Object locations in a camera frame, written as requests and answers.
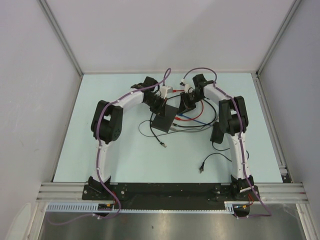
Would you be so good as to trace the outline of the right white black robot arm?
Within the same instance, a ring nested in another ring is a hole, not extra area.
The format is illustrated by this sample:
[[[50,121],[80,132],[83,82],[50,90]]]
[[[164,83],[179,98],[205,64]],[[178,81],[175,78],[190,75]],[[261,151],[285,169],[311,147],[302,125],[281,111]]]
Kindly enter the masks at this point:
[[[192,80],[194,90],[184,87],[180,94],[178,113],[193,110],[196,103],[205,98],[218,106],[218,121],[213,124],[212,142],[221,144],[226,137],[232,163],[230,194],[235,200],[242,201],[254,189],[245,147],[249,125],[245,100],[242,96],[230,96],[218,87],[215,80],[206,80],[203,74],[195,75]]]

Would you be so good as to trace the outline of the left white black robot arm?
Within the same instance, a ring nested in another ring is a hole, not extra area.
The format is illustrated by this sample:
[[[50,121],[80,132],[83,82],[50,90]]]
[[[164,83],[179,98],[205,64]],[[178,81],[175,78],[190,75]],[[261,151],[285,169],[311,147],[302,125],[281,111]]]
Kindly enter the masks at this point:
[[[126,111],[139,104],[146,104],[149,110],[160,117],[164,117],[167,98],[165,93],[157,93],[164,90],[164,80],[158,82],[147,76],[142,83],[134,84],[128,93],[115,101],[99,101],[91,123],[93,137],[98,141],[98,149],[95,163],[95,172],[90,180],[95,182],[93,194],[100,200],[110,196],[111,188],[105,184],[111,175],[106,170],[106,155],[112,142],[116,141],[123,126],[123,115]]]

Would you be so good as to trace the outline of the black network switch box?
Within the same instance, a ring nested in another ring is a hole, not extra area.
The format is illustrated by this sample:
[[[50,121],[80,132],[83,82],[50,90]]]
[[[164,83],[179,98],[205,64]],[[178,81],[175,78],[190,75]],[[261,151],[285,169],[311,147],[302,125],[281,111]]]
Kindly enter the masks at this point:
[[[168,133],[177,115],[178,108],[171,105],[166,105],[164,110],[164,116],[157,115],[153,119],[151,127],[164,133]]]

